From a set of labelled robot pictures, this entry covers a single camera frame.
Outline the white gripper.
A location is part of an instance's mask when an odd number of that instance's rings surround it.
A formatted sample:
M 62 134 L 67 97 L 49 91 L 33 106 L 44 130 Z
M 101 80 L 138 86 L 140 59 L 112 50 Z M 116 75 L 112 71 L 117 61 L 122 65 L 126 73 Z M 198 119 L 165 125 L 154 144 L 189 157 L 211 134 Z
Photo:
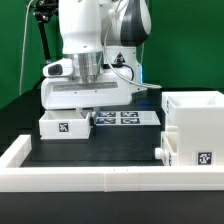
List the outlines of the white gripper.
M 113 72 L 100 75 L 96 82 L 78 83 L 69 77 L 46 78 L 41 86 L 41 101 L 46 110 L 75 109 L 85 117 L 80 108 L 90 108 L 90 123 L 95 124 L 101 106 L 128 105 L 132 95 L 140 91 Z

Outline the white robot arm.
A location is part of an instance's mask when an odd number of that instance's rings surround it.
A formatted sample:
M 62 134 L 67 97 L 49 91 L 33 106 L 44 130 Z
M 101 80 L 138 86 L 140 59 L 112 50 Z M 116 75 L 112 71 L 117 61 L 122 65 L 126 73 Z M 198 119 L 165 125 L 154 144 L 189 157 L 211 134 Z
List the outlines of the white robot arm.
M 59 0 L 62 58 L 43 68 L 46 113 L 127 105 L 140 82 L 136 48 L 151 31 L 145 0 Z

